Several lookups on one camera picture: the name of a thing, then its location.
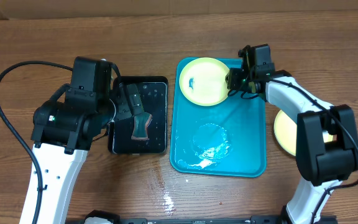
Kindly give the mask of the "green scrub sponge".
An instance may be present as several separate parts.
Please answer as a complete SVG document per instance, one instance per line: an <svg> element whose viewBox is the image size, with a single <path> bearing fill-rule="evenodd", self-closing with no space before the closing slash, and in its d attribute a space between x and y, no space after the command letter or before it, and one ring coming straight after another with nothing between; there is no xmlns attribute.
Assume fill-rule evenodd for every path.
<svg viewBox="0 0 358 224"><path fill-rule="evenodd" d="M152 115L143 112L134 116L134 129L131 139L136 141L147 141L149 139L148 126L152 120Z"/></svg>

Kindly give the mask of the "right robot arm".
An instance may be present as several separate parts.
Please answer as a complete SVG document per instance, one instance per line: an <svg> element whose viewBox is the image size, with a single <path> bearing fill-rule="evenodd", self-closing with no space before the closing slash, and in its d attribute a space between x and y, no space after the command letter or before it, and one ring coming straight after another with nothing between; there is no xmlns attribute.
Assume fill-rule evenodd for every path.
<svg viewBox="0 0 358 224"><path fill-rule="evenodd" d="M296 123L296 165L301 180L277 223L336 223L321 211L337 189L358 185L358 133L348 105L334 106L276 70L267 44L238 51L240 68L226 75L228 95L248 94L280 108Z"/></svg>

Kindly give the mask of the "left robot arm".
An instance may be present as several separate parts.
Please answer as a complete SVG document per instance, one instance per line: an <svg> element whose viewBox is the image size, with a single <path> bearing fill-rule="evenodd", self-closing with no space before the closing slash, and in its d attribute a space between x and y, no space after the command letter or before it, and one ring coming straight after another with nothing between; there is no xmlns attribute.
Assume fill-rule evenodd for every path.
<svg viewBox="0 0 358 224"><path fill-rule="evenodd" d="M95 136L113 122L132 117L117 65L77 57L71 82L33 116L29 187L21 223L64 223L76 178Z"/></svg>

